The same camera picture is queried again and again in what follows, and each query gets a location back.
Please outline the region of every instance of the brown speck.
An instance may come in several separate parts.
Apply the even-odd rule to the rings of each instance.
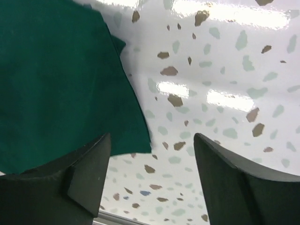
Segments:
[[[273,0],[255,0],[259,6],[265,6],[273,2]]]
[[[168,101],[174,106],[174,107],[181,107],[183,106],[182,99],[178,97],[177,95],[169,95]]]
[[[168,150],[168,148],[169,148],[169,145],[168,145],[166,142],[163,142],[163,146],[164,146],[164,148],[165,148],[165,149],[167,149],[167,150]]]
[[[201,216],[201,218],[205,221],[205,222],[208,222],[208,216],[206,214],[203,214]]]
[[[139,207],[140,207],[140,205],[139,205],[138,203],[133,203],[133,204],[132,204],[132,208],[137,209],[137,208],[139,208]]]
[[[195,15],[195,27],[199,27],[209,16],[210,13],[206,10],[198,11]]]
[[[126,190],[126,192],[129,193],[129,194],[131,194],[131,195],[133,194],[133,192],[132,192],[131,190],[127,189],[126,187],[125,187],[125,190]]]
[[[262,135],[264,127],[265,127],[265,125],[262,123],[257,124],[252,130],[253,137],[258,137],[258,136]]]
[[[151,166],[145,165],[145,171],[147,173],[155,173],[155,169],[153,169]]]
[[[153,190],[159,190],[162,188],[162,186],[156,184],[150,184],[150,188],[152,188]]]
[[[159,54],[157,54],[157,57],[163,60],[169,58],[170,54],[168,52],[160,52]]]
[[[166,76],[176,76],[178,74],[178,70],[175,67],[167,67],[160,71],[160,74]]]
[[[271,147],[267,147],[263,150],[263,152],[272,152],[274,149],[272,149]]]
[[[157,198],[161,203],[167,202],[169,199],[166,198]]]
[[[213,3],[212,2],[206,2],[204,5],[211,8],[213,6]]]
[[[137,22],[140,19],[140,14],[138,11],[134,11],[132,14],[132,23]]]
[[[251,110],[250,112],[248,112],[246,118],[249,123],[252,123],[256,120],[258,112],[259,112],[259,108],[255,108],[255,109]]]
[[[113,197],[116,201],[120,200],[120,194],[119,194],[119,193],[115,193],[112,197]]]
[[[189,64],[189,65],[192,64],[192,58],[191,58],[191,57],[188,57],[187,61],[188,61],[188,64]]]
[[[186,145],[186,142],[177,142],[174,144],[173,147],[174,147],[174,150],[179,151],[185,145]]]
[[[263,49],[262,49],[262,54],[270,51],[272,49],[272,46],[271,45],[266,45]]]

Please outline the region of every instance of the speckled white surface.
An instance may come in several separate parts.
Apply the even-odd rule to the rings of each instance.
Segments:
[[[300,174],[299,2],[80,2],[126,41],[121,59],[154,142],[153,155],[110,160],[102,210],[151,225],[209,224],[197,132]]]

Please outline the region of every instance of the green cloth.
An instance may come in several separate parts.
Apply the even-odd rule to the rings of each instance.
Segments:
[[[104,133],[112,155],[151,152],[119,58],[125,43],[99,12],[68,0],[1,0],[0,16],[0,171],[21,173]]]

